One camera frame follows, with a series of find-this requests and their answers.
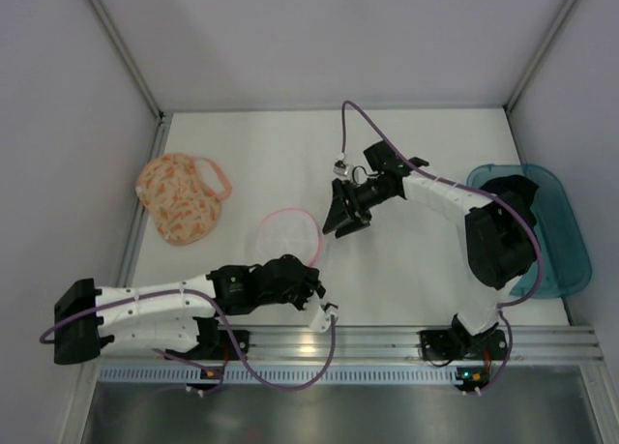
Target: white table surface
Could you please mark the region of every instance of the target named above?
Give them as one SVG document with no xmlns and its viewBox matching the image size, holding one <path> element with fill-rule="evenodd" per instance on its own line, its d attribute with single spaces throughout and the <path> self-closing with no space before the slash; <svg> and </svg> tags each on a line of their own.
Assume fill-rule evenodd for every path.
<svg viewBox="0 0 619 444">
<path fill-rule="evenodd" d="M 375 110 L 370 116 L 407 156 L 441 176 L 466 181 L 484 163 L 517 163 L 502 109 Z M 348 112 L 348 159 L 379 138 Z M 215 160 L 234 188 L 217 227 L 185 247 L 168 245 L 149 218 L 133 285 L 179 281 L 222 265 L 263 263 L 255 249 L 261 220 L 284 207 L 308 210 L 322 225 L 331 203 L 341 143 L 338 110 L 181 113 L 165 152 Z M 457 312 L 464 272 L 455 226 L 419 204 L 393 198 L 372 209 L 370 228 L 325 237 L 318 260 L 341 325 L 445 325 Z M 530 300 L 505 310 L 515 325 L 566 325 L 561 300 Z M 234 324 L 303 325 L 289 306 L 257 309 Z"/>
</svg>

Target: reflective metal floor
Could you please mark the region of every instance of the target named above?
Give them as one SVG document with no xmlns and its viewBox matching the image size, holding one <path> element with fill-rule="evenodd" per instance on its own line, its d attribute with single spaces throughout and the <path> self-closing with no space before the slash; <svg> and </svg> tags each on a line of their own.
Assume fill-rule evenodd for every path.
<svg viewBox="0 0 619 444">
<path fill-rule="evenodd" d="M 579 369 L 565 368 L 510 368 L 482 398 L 430 386 L 229 386 L 202 400 L 162 393 L 111 428 L 94 413 L 116 418 L 161 386 L 100 384 L 82 443 L 601 442 Z"/>
</svg>

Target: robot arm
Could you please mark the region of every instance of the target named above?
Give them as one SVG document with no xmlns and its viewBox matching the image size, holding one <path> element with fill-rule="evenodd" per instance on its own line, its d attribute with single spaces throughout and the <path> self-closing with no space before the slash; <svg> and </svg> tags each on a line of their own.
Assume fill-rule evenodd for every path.
<svg viewBox="0 0 619 444">
<path fill-rule="evenodd" d="M 56 304 L 56 323 L 80 311 L 108 308 L 59 329 L 54 362 L 67 365 L 91 360 L 101 352 L 135 354 L 153 348 L 206 360 L 221 348 L 221 332 L 214 308 L 197 293 L 215 300 L 226 316 L 291 304 L 306 312 L 313 331 L 324 332 L 331 325 L 331 315 L 337 317 L 337 307 L 324 300 L 326 290 L 318 277 L 317 269 L 284 255 L 262 266 L 227 265 L 170 284 L 120 288 L 96 287 L 92 279 L 77 281 Z"/>
<path fill-rule="evenodd" d="M 369 209 L 395 196 L 411 205 L 424 204 L 456 225 L 465 259 L 467 275 L 459 297 L 458 311 L 452 320 L 450 336 L 461 344 L 460 352 L 470 350 L 480 338 L 491 334 L 498 321 L 497 304 L 507 297 L 518 277 L 535 261 L 535 253 L 516 221 L 492 200 L 463 191 L 412 172 L 384 142 L 370 146 L 364 155 L 376 173 L 364 184 L 336 179 L 332 183 L 333 201 L 323 232 L 335 231 L 336 238 L 369 226 Z M 427 162 L 413 158 L 417 166 Z M 336 165 L 337 172 L 343 171 Z M 483 186 L 515 208 L 533 226 L 530 211 L 537 185 L 514 176 L 492 180 Z"/>
</svg>

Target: white wall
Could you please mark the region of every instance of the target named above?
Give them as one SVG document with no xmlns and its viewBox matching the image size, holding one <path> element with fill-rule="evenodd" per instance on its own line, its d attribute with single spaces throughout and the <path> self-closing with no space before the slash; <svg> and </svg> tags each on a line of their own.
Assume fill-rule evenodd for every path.
<svg viewBox="0 0 619 444">
<path fill-rule="evenodd" d="M 562 0 L 104 0 L 164 109 L 503 104 Z"/>
<path fill-rule="evenodd" d="M 84 0 L 0 0 L 0 441 L 50 443 L 74 370 L 37 342 L 111 282 L 154 121 Z"/>
<path fill-rule="evenodd" d="M 575 209 L 593 279 L 570 306 L 595 327 L 619 387 L 617 23 L 617 0 L 582 0 L 513 118 L 526 160 L 556 173 Z"/>
</svg>

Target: blue plastic container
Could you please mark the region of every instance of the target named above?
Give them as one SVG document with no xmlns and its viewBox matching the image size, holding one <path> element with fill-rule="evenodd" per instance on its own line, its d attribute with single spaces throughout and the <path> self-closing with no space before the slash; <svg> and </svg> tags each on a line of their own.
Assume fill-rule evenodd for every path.
<svg viewBox="0 0 619 444">
<path fill-rule="evenodd" d="M 482 165 L 468 176 L 467 184 L 479 188 L 486 181 L 510 175 L 523 175 L 540 187 L 532 212 L 538 221 L 534 231 L 542 246 L 545 278 L 536 293 L 538 299 L 575 294 L 591 280 L 591 262 L 584 247 L 570 201 L 559 179 L 538 165 Z M 512 290 L 515 296 L 526 294 L 538 272 L 537 262 Z"/>
</svg>

